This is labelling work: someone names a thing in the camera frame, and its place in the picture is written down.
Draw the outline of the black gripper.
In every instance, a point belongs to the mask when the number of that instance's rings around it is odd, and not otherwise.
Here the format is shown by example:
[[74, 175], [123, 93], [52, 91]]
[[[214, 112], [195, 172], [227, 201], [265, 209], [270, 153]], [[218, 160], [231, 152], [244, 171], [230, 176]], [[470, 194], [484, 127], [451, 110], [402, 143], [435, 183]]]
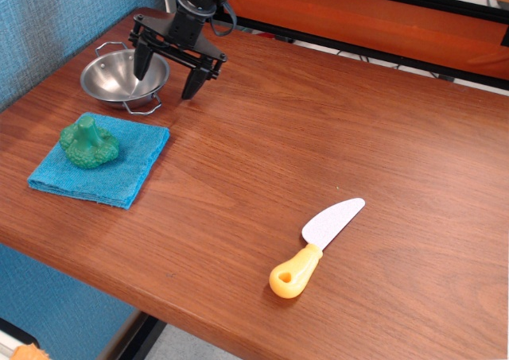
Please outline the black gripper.
[[167, 18], [135, 15], [129, 41], [135, 48], [136, 78], [144, 79], [155, 53], [192, 69], [181, 94], [184, 100], [192, 99], [207, 80], [217, 78], [227, 57], [202, 34], [216, 10], [214, 0], [177, 0], [177, 12]]

